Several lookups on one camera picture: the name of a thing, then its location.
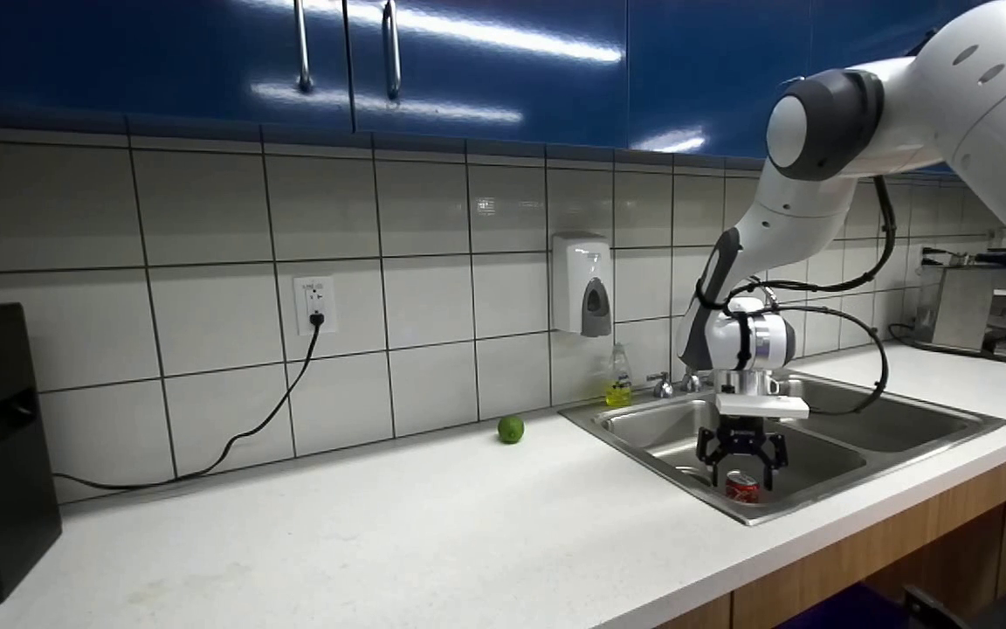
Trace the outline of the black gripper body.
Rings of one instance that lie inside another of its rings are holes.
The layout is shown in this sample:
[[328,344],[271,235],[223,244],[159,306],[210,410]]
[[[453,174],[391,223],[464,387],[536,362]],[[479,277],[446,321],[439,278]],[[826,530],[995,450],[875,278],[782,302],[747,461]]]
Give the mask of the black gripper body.
[[768,432],[759,414],[721,414],[715,426],[701,426],[696,454],[704,463],[718,463],[728,454],[752,454],[768,467],[782,467],[788,461],[786,436]]

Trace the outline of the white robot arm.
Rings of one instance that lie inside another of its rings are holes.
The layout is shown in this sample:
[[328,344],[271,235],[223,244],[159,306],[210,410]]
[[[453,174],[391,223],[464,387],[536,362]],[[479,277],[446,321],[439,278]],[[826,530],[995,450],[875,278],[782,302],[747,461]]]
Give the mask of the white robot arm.
[[782,267],[833,239],[859,185],[933,164],[1006,226],[1006,0],[964,10],[908,54],[819,68],[779,94],[755,199],[688,299],[680,362],[715,379],[696,440],[704,472],[741,457],[760,475],[786,463],[773,426],[808,400],[775,387],[791,361],[791,323],[773,299],[788,287]]

